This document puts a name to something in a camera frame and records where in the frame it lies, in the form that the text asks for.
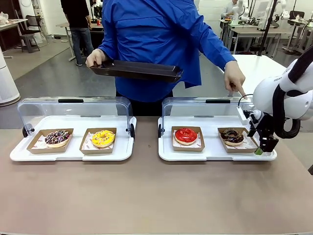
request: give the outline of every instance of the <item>black pants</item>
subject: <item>black pants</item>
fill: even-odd
[[[123,96],[116,92],[116,97]],[[170,92],[166,97],[156,102],[140,102],[129,99],[133,109],[133,116],[162,116],[162,102],[165,98],[173,97],[173,92]]]

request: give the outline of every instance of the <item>man's right hand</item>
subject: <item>man's right hand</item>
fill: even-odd
[[[107,57],[104,52],[100,49],[95,49],[93,52],[87,57],[86,65],[88,68],[96,63],[97,65],[101,65],[103,61],[106,61]]]

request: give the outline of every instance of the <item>blue jacket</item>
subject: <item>blue jacket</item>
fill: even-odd
[[[187,88],[201,85],[199,51],[222,70],[235,60],[203,22],[193,0],[105,0],[102,24],[105,35],[99,48],[110,58],[179,66]],[[143,102],[164,98],[175,85],[115,79],[120,94]]]

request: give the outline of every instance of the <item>donut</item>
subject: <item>donut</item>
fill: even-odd
[[[244,141],[244,136],[234,129],[226,129],[221,132],[221,137],[225,144],[229,146],[238,146]]]
[[[115,139],[115,134],[112,131],[98,131],[96,132],[92,138],[91,142],[94,146],[99,147],[99,148],[104,148],[107,146],[110,146]]]
[[[45,143],[49,148],[59,148],[68,142],[70,134],[68,131],[54,131],[49,133],[45,138]]]
[[[197,133],[189,128],[181,128],[175,132],[175,140],[184,145],[193,144],[197,137]]]

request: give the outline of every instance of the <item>clear plastic lid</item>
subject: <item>clear plastic lid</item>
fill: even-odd
[[[18,112],[24,124],[24,136],[31,135],[36,125],[47,117],[58,120],[72,117],[101,118],[109,116],[124,121],[131,135],[131,103],[124,97],[39,97],[26,98],[18,104]]]
[[[237,116],[237,106],[240,97],[219,97],[219,98],[194,98],[194,97],[173,97],[167,98],[162,103],[162,125],[161,132],[164,132],[164,123],[168,117],[197,117],[209,118],[214,116]],[[240,106],[244,110],[253,110],[254,105],[251,99],[241,99]]]

